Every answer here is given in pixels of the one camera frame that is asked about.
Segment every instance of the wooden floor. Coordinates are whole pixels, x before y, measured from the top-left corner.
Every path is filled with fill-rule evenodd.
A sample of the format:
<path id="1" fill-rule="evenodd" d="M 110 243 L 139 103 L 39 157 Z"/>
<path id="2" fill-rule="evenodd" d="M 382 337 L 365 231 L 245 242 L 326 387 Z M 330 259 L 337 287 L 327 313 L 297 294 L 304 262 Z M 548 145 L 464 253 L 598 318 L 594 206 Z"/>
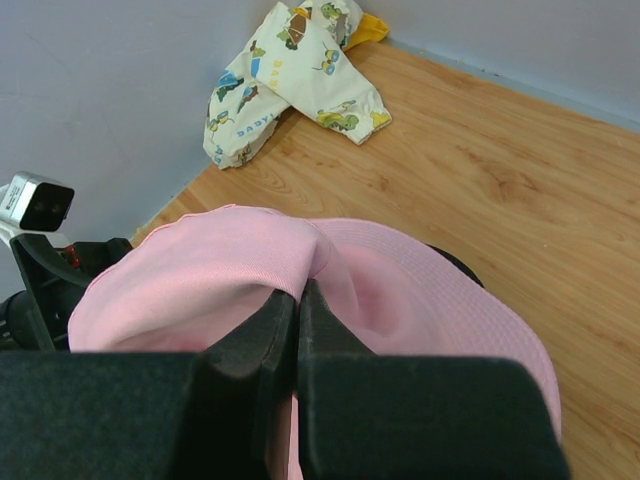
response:
<path id="1" fill-rule="evenodd" d="M 210 167 L 150 227 L 238 203 L 452 252 L 547 346 L 575 478 L 640 478 L 640 136 L 388 46 L 350 58 L 389 127 L 357 147 L 287 114 L 248 166 Z"/>

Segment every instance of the gray wall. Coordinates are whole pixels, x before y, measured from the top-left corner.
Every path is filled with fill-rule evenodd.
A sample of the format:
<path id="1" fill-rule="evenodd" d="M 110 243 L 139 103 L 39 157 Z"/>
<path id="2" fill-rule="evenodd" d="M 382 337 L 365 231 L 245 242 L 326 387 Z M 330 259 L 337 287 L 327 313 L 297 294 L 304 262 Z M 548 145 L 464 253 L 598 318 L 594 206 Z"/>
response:
<path id="1" fill-rule="evenodd" d="M 208 95 L 274 2 L 4 0 L 0 184 L 63 180 L 71 239 L 130 236 L 208 164 Z M 360 4 L 400 42 L 640 121 L 637 0 Z M 5 250 L 0 299 L 20 286 Z"/>
<path id="2" fill-rule="evenodd" d="M 395 40 L 640 122 L 638 0 L 359 3 Z"/>
<path id="3" fill-rule="evenodd" d="M 270 0 L 4 0 L 0 185 L 63 180 L 71 239 L 130 236 L 206 165 L 209 94 Z M 0 301 L 21 283 L 0 249 Z"/>

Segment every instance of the yellow cloth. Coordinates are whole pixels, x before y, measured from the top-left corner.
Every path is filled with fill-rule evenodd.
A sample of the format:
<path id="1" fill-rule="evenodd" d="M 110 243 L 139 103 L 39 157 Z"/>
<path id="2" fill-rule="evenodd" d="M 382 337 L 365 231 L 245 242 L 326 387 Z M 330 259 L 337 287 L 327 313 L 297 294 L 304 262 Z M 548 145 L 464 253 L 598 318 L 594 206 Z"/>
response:
<path id="1" fill-rule="evenodd" d="M 378 17 L 365 13 L 358 25 L 358 29 L 351 36 L 349 44 L 344 48 L 346 52 L 350 48 L 362 42 L 380 42 L 389 34 L 389 26 Z"/>

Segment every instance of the wood grain surface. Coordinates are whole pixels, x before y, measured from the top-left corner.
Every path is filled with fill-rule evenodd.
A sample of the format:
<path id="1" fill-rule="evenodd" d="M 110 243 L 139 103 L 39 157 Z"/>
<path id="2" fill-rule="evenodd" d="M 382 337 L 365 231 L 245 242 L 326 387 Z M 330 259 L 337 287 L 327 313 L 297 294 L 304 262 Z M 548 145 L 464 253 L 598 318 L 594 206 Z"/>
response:
<path id="1" fill-rule="evenodd" d="M 357 147 L 289 112 L 249 165 L 211 166 L 137 240 L 238 203 L 448 250 L 549 350 L 575 478 L 640 478 L 640 136 L 388 46 L 349 56 L 389 127 Z"/>

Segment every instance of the wall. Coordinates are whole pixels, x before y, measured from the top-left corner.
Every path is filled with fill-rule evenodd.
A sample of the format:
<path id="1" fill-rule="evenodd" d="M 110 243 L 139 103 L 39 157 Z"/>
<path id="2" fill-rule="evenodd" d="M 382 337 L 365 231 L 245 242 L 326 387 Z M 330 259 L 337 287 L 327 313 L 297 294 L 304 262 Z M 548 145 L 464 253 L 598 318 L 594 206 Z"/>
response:
<path id="1" fill-rule="evenodd" d="M 417 49 L 640 122 L 637 0 L 360 0 Z"/>
<path id="2" fill-rule="evenodd" d="M 130 236 L 206 165 L 209 94 L 271 0 L 4 0 L 0 185 L 62 180 L 71 239 Z M 21 288 L 0 249 L 0 302 Z"/>

